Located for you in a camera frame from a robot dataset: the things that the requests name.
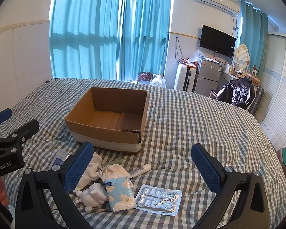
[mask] checkered bedspread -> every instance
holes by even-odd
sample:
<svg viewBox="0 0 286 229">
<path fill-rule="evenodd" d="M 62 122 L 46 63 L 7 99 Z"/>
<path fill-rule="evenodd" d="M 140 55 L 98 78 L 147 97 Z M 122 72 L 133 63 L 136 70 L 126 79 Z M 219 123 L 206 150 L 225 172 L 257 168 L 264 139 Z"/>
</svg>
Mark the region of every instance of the checkered bedspread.
<svg viewBox="0 0 286 229">
<path fill-rule="evenodd" d="M 122 166 L 129 171 L 146 163 L 151 165 L 151 171 L 132 180 L 135 195 L 143 184 L 183 191 L 177 216 L 140 210 L 114 213 L 108 203 L 86 213 L 83 205 L 78 205 L 92 228 L 192 228 L 215 197 L 191 160 L 190 149 L 195 143 L 201 143 L 224 166 L 233 166 L 238 172 L 260 170 L 268 197 L 271 228 L 285 216 L 286 179 L 282 168 L 267 136 L 245 110 L 189 92 L 119 81 L 69 78 L 38 87 L 12 109 L 10 120 L 0 125 L 0 137 L 4 137 L 33 118 L 40 123 L 39 132 L 23 146 L 25 168 L 5 177 L 12 205 L 15 206 L 18 186 L 27 167 L 34 171 L 48 170 L 58 149 L 70 154 L 77 150 L 78 143 L 64 118 L 91 86 L 149 92 L 148 118 L 140 154 L 96 150 L 104 162 L 123 157 Z M 238 194 L 220 225 L 230 217 Z M 49 192 L 46 197 L 53 206 Z M 58 210 L 53 214 L 65 225 Z"/>
</svg>

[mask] open cardboard box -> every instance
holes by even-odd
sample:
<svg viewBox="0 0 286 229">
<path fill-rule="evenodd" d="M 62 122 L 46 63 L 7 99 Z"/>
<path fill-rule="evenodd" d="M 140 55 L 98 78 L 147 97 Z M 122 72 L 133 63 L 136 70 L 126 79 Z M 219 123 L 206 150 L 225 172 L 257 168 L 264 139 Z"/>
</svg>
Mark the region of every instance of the open cardboard box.
<svg viewBox="0 0 286 229">
<path fill-rule="evenodd" d="M 138 152 L 148 109 L 145 90 L 91 87 L 66 117 L 73 138 L 114 151 Z"/>
</svg>

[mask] white plush toy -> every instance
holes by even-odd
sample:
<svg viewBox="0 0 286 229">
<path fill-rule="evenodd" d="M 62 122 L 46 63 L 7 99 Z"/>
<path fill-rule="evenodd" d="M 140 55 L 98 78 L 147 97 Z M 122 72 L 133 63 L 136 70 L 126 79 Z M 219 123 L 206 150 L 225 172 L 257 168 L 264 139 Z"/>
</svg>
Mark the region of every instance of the white plush toy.
<svg viewBox="0 0 286 229">
<path fill-rule="evenodd" d="M 103 159 L 101 156 L 99 156 L 97 153 L 93 154 L 93 158 L 91 159 L 84 174 L 82 175 L 80 181 L 78 182 L 74 192 L 82 190 L 90 182 L 99 179 L 97 170 L 102 168 L 102 161 Z"/>
<path fill-rule="evenodd" d="M 85 211 L 87 213 L 90 213 L 93 207 L 97 207 L 99 204 L 104 204 L 107 201 L 107 192 L 100 183 L 94 183 L 89 189 L 84 191 L 78 190 L 75 194 L 80 197 L 75 203 L 82 202 L 86 206 Z"/>
</svg>

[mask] blue gripper pad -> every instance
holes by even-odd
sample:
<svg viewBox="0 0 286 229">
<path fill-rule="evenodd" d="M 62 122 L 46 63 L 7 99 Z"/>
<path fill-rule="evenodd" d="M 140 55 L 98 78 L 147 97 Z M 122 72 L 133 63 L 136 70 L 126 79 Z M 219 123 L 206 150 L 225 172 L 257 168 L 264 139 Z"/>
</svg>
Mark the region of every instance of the blue gripper pad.
<svg viewBox="0 0 286 229">
<path fill-rule="evenodd" d="M 221 190 L 220 176 L 197 144 L 192 146 L 191 156 L 209 190 L 219 193 Z"/>
<path fill-rule="evenodd" d="M 0 124 L 11 118 L 12 111 L 8 108 L 0 112 Z"/>
<path fill-rule="evenodd" d="M 67 193 L 76 188 L 93 157 L 93 152 L 94 149 L 92 144 L 88 143 L 66 172 L 64 176 L 63 188 Z"/>
</svg>

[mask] black flat screen tv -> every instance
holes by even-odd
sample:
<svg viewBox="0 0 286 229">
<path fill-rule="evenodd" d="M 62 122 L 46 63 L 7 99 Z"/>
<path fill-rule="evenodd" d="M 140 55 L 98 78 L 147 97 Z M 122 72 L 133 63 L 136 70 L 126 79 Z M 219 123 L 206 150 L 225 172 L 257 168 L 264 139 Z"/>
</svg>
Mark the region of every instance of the black flat screen tv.
<svg viewBox="0 0 286 229">
<path fill-rule="evenodd" d="M 236 39 L 206 25 L 202 26 L 200 47 L 210 49 L 232 58 Z"/>
</svg>

